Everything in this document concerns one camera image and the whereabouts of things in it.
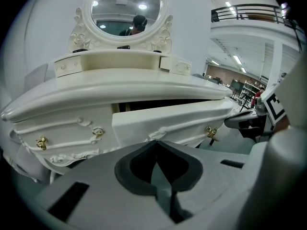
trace oval mirror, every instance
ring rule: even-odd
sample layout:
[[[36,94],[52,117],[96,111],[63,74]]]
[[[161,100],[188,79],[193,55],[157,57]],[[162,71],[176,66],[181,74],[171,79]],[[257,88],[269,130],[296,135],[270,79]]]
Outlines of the oval mirror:
[[[102,31],[131,36],[148,30],[157,20],[160,0],[93,0],[92,18]]]

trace white vanity table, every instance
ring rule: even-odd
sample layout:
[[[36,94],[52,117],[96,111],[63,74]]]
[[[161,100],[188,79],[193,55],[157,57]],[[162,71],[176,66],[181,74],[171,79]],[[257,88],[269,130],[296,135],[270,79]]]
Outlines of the white vanity table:
[[[64,174],[76,161],[155,139],[195,147],[230,116],[231,91],[191,76],[191,62],[171,54],[172,16],[160,2],[148,30],[119,37],[96,26],[86,0],[69,43],[86,51],[56,59],[56,78],[1,113],[44,166]],[[131,49],[117,49],[124,45]]]

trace railing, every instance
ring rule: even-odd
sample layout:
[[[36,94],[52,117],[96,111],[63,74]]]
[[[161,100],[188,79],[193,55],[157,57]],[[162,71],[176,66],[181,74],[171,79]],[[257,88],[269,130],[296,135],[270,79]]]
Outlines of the railing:
[[[238,4],[211,10],[211,22],[231,19],[267,21],[283,24],[304,34],[304,31],[298,27],[296,22],[284,18],[285,13],[285,10],[283,11],[282,8],[273,5]]]

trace gold drawer handle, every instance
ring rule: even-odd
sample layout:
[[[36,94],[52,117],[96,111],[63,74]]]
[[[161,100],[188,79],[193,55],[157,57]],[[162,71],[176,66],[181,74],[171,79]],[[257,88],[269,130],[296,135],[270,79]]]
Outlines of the gold drawer handle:
[[[213,138],[213,136],[217,133],[217,128],[211,129],[210,125],[206,127],[206,132],[209,132],[208,136],[209,138]]]
[[[36,145],[41,148],[42,150],[46,150],[46,142],[47,142],[47,138],[44,136],[41,136],[39,140],[36,140]]]

